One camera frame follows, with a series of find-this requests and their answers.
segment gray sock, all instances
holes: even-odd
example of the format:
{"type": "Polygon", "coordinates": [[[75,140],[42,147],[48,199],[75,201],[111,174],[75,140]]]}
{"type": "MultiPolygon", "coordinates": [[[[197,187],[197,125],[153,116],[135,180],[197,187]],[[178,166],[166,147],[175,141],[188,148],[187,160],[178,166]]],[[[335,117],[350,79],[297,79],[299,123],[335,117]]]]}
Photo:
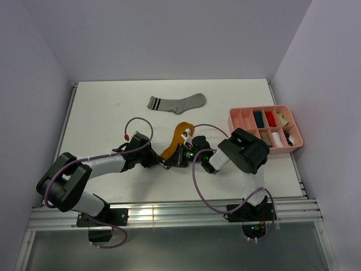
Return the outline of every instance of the gray sock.
{"type": "Polygon", "coordinates": [[[180,100],[167,100],[151,96],[148,108],[151,110],[174,112],[177,115],[189,109],[205,105],[206,99],[202,93],[197,93],[180,100]]]}

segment tabletop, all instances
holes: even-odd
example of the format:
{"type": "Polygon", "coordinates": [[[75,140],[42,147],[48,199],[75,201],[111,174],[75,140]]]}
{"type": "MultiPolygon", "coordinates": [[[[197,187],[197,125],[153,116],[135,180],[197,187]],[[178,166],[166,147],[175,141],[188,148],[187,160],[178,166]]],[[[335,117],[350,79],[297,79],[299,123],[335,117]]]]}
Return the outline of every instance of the tabletop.
{"type": "MultiPolygon", "coordinates": [[[[273,105],[265,79],[237,80],[161,80],[80,82],[72,101],[63,134],[60,153],[75,156],[106,154],[124,143],[124,126],[135,116],[146,118],[154,128],[152,147],[161,154],[171,143],[176,125],[213,124],[230,133],[227,125],[229,110],[234,107],[273,105]],[[181,99],[196,93],[206,96],[206,105],[180,115],[147,108],[151,96],[181,99]]],[[[135,120],[128,133],[150,135],[148,125],[135,120]]],[[[195,135],[205,135],[212,148],[224,139],[219,131],[199,127],[195,135]]],[[[206,199],[239,199],[243,197],[244,177],[228,163],[216,175],[196,166],[199,188],[206,199]]],[[[299,197],[298,183],[290,154],[269,155],[265,165],[265,186],[273,197],[299,197]]],[[[123,173],[106,174],[91,179],[85,191],[110,203],[179,202],[199,200],[194,188],[191,166],[171,168],[161,166],[145,169],[141,165],[123,173]]]]}

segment white wall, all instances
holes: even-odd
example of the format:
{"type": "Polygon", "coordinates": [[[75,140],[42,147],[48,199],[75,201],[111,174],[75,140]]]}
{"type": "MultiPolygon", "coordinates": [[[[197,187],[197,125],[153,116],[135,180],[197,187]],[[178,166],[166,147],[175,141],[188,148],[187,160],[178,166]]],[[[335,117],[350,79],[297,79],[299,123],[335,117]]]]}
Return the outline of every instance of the white wall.
{"type": "Polygon", "coordinates": [[[24,4],[0,2],[0,270],[13,270],[71,84],[24,4]]]}
{"type": "Polygon", "coordinates": [[[23,0],[73,81],[273,78],[311,0],[23,0]]]}
{"type": "Polygon", "coordinates": [[[342,270],[360,270],[361,1],[313,0],[274,78],[305,145],[295,153],[342,270]]]}

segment metal frame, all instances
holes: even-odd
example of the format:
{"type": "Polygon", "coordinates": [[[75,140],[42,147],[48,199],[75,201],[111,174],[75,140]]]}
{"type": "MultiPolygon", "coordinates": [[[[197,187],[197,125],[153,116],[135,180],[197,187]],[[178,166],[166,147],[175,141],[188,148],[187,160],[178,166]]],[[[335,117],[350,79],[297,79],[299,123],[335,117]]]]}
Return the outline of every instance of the metal frame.
{"type": "MultiPolygon", "coordinates": [[[[272,91],[270,80],[267,80],[268,86],[274,103],[276,100],[272,91]]],[[[54,160],[58,157],[63,143],[64,133],[67,127],[71,113],[73,101],[75,98],[78,84],[73,85],[73,91],[69,102],[61,136],[56,149],[54,160]]],[[[276,199],[276,209],[279,223],[291,222],[314,222],[319,234],[323,252],[327,259],[330,270],[338,270],[337,263],[334,259],[331,244],[325,234],[323,218],[315,199],[308,199],[302,183],[296,162],[292,154],[292,162],[296,171],[297,178],[302,190],[302,197],[296,198],[279,198],[276,199]]],[[[220,209],[226,210],[226,205],[240,203],[239,200],[214,200],[210,203],[220,209]]],[[[228,223],[222,215],[211,211],[201,201],[196,202],[171,202],[171,203],[152,203],[152,204],[111,204],[111,208],[128,208],[129,228],[166,228],[166,227],[183,227],[183,226],[216,226],[216,225],[233,225],[239,226],[240,223],[228,223]]],[[[48,209],[46,207],[35,208],[29,219],[28,227],[25,232],[23,245],[21,247],[15,270],[25,270],[33,241],[37,231],[54,231],[54,230],[88,230],[88,228],[77,228],[77,212],[62,213],[57,209],[48,209]]],[[[102,229],[106,227],[93,227],[91,229],[102,229]]]]}

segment storage box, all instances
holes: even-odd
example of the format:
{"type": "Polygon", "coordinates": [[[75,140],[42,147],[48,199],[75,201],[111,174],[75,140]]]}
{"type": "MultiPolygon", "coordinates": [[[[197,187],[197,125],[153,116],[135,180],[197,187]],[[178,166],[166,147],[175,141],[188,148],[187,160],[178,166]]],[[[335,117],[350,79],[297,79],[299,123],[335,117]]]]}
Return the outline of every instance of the storage box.
{"type": "Polygon", "coordinates": [[[237,128],[242,128],[248,133],[261,138],[260,132],[266,132],[268,138],[272,143],[270,147],[270,154],[284,154],[292,152],[295,149],[303,145],[303,140],[298,131],[297,125],[294,122],[290,109],[287,106],[262,106],[262,107],[246,107],[246,108],[232,108],[228,117],[228,127],[232,133],[237,128]],[[256,120],[254,119],[253,112],[261,112],[264,128],[258,128],[256,120]],[[275,119],[275,127],[270,127],[265,115],[265,112],[271,112],[275,119]],[[281,126],[277,113],[282,113],[283,118],[288,121],[286,126],[281,126]],[[294,146],[290,146],[287,143],[284,131],[288,132],[294,139],[294,146]],[[272,136],[273,132],[277,132],[280,135],[281,141],[284,147],[277,147],[272,136]]]}

